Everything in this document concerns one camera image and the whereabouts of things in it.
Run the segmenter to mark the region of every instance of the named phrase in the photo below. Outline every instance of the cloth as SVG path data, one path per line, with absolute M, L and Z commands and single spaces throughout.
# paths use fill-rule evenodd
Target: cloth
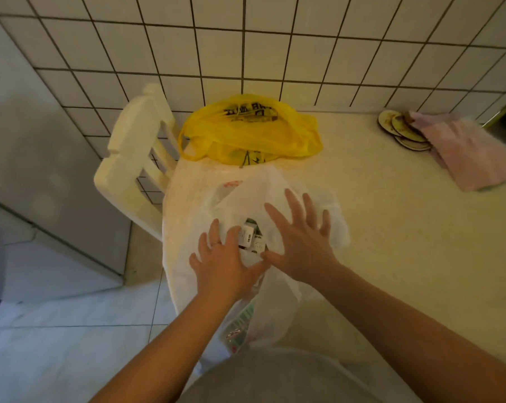
M 412 127 L 431 142 L 436 161 L 460 189 L 475 191 L 506 181 L 506 145 L 477 123 L 450 114 L 410 116 Z
M 209 370 L 179 403 L 378 403 L 337 361 L 309 352 L 254 348 Z

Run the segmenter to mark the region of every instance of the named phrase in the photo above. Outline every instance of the pink cloth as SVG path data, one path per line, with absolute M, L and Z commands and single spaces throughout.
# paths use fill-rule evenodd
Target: pink cloth
M 477 123 L 450 114 L 410 115 L 412 127 L 431 142 L 436 160 L 445 164 L 460 189 L 475 191 L 506 181 L 506 145 Z

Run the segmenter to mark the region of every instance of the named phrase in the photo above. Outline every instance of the tabletop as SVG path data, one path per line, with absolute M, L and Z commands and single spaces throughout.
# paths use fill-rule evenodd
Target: tabletop
M 271 164 L 330 188 L 350 229 L 341 262 L 485 350 L 506 358 L 506 184 L 462 192 L 429 153 L 407 150 L 368 114 L 311 113 L 324 149 Z M 207 191 L 247 178 L 207 158 L 181 159 L 164 198 L 164 266 L 173 269 Z M 303 303 L 281 345 L 345 362 L 377 358 L 326 300 Z

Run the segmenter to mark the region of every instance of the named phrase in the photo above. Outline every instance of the white plastic chair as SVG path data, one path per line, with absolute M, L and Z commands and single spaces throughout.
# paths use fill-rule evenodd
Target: white plastic chair
M 158 140 L 163 128 L 178 152 L 176 121 L 158 84 L 147 85 L 141 96 L 128 103 L 118 117 L 111 139 L 109 157 L 104 158 L 94 184 L 100 193 L 124 215 L 158 240 L 162 240 L 162 212 L 142 194 L 136 183 L 142 170 L 163 193 L 176 168 L 176 161 Z M 151 152 L 165 167 L 152 162 Z

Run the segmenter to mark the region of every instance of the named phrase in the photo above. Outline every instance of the tiled wall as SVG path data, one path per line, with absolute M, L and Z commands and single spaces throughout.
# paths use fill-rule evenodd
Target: tiled wall
M 0 21 L 100 156 L 151 81 L 180 122 L 238 93 L 481 122 L 506 103 L 506 0 L 0 0 Z

